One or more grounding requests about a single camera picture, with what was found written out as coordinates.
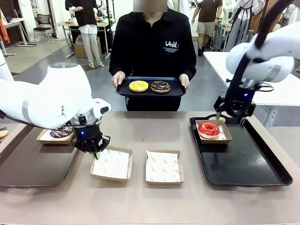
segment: donut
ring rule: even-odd
[[[149,85],[145,81],[133,81],[129,84],[129,89],[133,92],[144,92],[148,87]]]
[[[60,141],[63,139],[67,140],[73,131],[72,127],[60,127],[58,130],[51,130],[50,136],[53,139],[59,139]]]
[[[156,93],[167,93],[170,89],[170,84],[165,81],[155,81],[151,84],[151,90]]]
[[[220,135],[219,128],[212,123],[203,123],[198,127],[199,134],[207,139],[216,139]]]

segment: black pants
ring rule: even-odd
[[[180,97],[126,97],[127,111],[177,111]]]

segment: plastic tray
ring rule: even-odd
[[[195,121],[215,116],[190,118],[204,172],[212,184],[243,187],[292,184],[288,171],[248,120],[240,125],[237,119],[222,116],[232,141],[229,144],[202,144]]]
[[[148,90],[145,92],[137,93],[132,92],[129,89],[129,84],[132,81],[145,81],[149,84]],[[166,81],[171,85],[171,89],[168,93],[159,94],[155,93],[151,90],[151,84],[154,81]],[[179,80],[174,77],[143,77],[143,76],[129,76],[126,77],[125,80],[121,85],[119,85],[116,89],[116,92],[119,95],[127,96],[127,97],[136,97],[136,96],[143,96],[143,97],[159,97],[159,96],[168,96],[168,97],[181,97],[186,94],[185,88],[180,84]]]

